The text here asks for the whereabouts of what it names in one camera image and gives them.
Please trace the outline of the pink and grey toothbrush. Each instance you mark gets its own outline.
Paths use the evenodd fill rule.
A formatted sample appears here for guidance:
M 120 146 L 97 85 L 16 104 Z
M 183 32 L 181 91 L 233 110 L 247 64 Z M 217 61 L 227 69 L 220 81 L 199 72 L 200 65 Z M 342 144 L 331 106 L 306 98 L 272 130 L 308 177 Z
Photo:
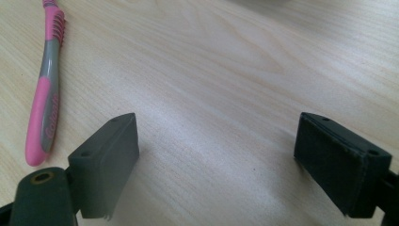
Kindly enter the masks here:
M 33 167 L 45 161 L 55 139 L 60 106 L 59 55 L 65 30 L 65 15 L 56 0 L 42 0 L 42 5 L 45 43 L 25 142 L 25 161 Z

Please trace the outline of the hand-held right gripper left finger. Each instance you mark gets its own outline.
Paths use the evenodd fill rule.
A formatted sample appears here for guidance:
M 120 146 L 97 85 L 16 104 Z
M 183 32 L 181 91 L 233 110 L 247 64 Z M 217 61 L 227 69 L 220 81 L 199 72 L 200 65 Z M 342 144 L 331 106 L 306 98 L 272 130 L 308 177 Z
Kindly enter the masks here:
M 83 218 L 111 218 L 139 158 L 136 115 L 104 124 L 68 157 L 74 208 Z

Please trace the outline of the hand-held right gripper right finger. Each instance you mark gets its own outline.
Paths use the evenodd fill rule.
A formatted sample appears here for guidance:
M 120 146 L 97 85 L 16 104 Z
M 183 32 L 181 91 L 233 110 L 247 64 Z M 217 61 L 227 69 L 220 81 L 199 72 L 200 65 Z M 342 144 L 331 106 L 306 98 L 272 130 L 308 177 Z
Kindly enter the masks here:
M 303 112 L 294 157 L 344 215 L 370 218 L 379 207 L 392 217 L 390 153 L 329 118 Z

